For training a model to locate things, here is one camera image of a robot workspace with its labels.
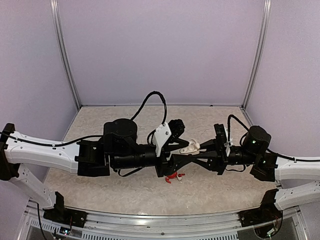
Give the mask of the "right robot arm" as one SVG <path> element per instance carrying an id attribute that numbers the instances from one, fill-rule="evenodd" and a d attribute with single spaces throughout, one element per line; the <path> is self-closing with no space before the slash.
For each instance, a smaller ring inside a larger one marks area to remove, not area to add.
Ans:
<path id="1" fill-rule="evenodd" d="M 194 163 L 219 175 L 227 166 L 248 165 L 250 174 L 262 182 L 309 181 L 296 187 L 268 190 L 255 212 L 260 222 L 268 221 L 275 212 L 320 200 L 319 157 L 298 158 L 271 151 L 271 135 L 258 125 L 247 128 L 240 145 L 231 144 L 230 130 L 223 133 L 219 124 L 214 127 L 215 139 L 201 144 L 202 151 L 192 156 Z"/>

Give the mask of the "white earbud charging case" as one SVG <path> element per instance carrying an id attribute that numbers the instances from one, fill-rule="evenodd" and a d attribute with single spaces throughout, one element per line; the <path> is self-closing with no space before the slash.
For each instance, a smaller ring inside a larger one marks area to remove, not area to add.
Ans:
<path id="1" fill-rule="evenodd" d="M 187 147 L 181 148 L 179 153 L 182 155 L 195 155 L 200 152 L 200 143 L 196 139 L 190 139 Z"/>

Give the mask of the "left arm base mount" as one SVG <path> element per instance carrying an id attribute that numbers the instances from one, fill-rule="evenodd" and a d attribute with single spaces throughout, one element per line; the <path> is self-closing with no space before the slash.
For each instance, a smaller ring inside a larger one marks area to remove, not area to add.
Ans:
<path id="1" fill-rule="evenodd" d="M 88 213 L 85 211 L 65 208 L 62 212 L 56 209 L 45 210 L 43 217 L 52 222 L 68 225 L 70 227 L 83 228 L 87 220 Z"/>

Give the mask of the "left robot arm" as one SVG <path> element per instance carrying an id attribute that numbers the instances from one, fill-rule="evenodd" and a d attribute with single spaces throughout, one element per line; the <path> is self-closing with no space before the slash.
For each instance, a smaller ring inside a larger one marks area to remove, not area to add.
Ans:
<path id="1" fill-rule="evenodd" d="M 102 135 L 90 135 L 69 142 L 33 138 L 9 123 L 0 134 L 0 178 L 10 181 L 39 206 L 63 223 L 70 218 L 63 196 L 48 189 L 30 173 L 27 164 L 60 169 L 82 177 L 105 177 L 111 171 L 155 167 L 159 177 L 179 169 L 169 157 L 189 146 L 181 139 L 185 125 L 181 119 L 160 124 L 152 132 L 152 142 L 137 142 L 138 126 L 127 118 L 106 122 Z"/>

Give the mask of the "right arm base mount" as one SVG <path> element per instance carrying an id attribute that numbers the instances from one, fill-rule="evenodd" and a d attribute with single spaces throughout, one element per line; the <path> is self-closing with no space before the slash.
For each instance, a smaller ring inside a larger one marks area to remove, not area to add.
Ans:
<path id="1" fill-rule="evenodd" d="M 238 213 L 242 227 L 259 225 L 282 218 L 283 212 L 281 210 L 271 208 L 253 208 L 243 210 Z"/>

